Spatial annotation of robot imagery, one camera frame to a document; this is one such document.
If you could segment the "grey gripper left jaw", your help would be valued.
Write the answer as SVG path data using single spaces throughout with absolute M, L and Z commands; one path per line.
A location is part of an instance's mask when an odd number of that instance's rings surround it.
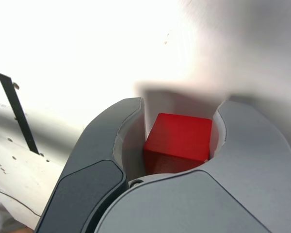
M 92 233 L 106 209 L 145 176 L 142 98 L 121 100 L 94 118 L 69 156 L 36 226 L 38 233 Z

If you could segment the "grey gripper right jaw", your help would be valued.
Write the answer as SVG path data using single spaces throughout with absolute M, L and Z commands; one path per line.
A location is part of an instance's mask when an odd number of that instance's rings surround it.
M 291 233 L 291 148 L 250 105 L 225 101 L 213 116 L 212 158 L 156 174 L 119 196 L 97 233 Z

